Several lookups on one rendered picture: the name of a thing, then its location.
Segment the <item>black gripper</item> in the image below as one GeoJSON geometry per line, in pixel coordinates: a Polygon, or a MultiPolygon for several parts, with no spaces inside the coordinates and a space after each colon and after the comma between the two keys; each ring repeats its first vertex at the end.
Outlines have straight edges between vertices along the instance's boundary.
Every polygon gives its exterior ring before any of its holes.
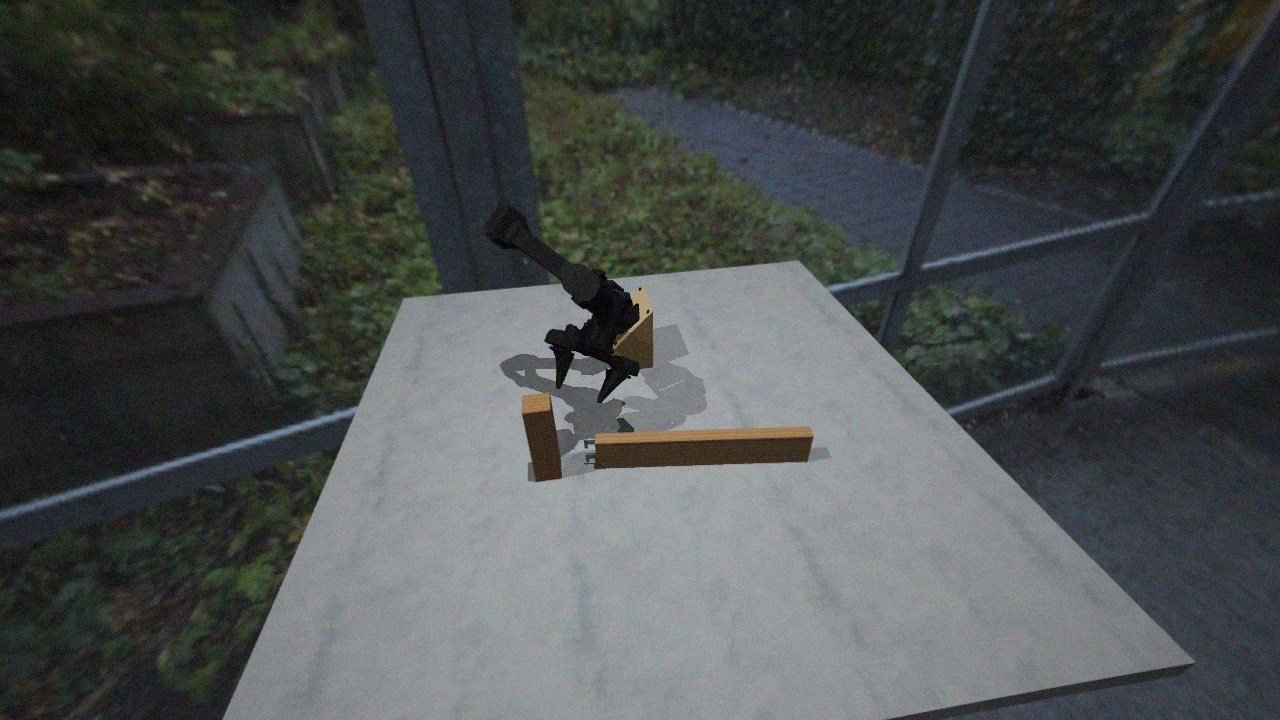
{"type": "Polygon", "coordinates": [[[585,354],[611,365],[611,370],[605,369],[605,380],[602,386],[596,404],[602,404],[605,397],[611,395],[611,392],[626,378],[631,379],[631,375],[637,377],[640,370],[639,363],[623,356],[612,356],[614,354],[614,348],[612,347],[614,345],[616,336],[622,332],[620,325],[620,322],[614,322],[608,316],[593,314],[593,318],[588,319],[588,331],[581,342],[579,342],[577,336],[570,334],[568,332],[557,329],[549,331],[544,342],[553,345],[553,347],[549,346],[549,348],[553,350],[556,355],[556,388],[561,389],[564,377],[570,370],[570,365],[575,355],[571,352],[572,348],[580,354],[585,354]]]}

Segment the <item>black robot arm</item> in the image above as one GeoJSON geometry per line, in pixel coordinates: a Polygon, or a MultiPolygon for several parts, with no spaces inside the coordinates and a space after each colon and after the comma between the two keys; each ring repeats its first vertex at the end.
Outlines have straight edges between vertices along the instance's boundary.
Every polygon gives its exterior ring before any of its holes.
{"type": "Polygon", "coordinates": [[[602,269],[590,270],[582,264],[571,264],[553,249],[531,234],[527,218],[516,208],[498,205],[483,225],[486,240],[500,249],[521,250],[529,258],[561,279],[572,301],[589,313],[620,322],[621,334],[639,322],[639,304],[634,305],[628,292],[614,281],[607,281],[602,269]]]}

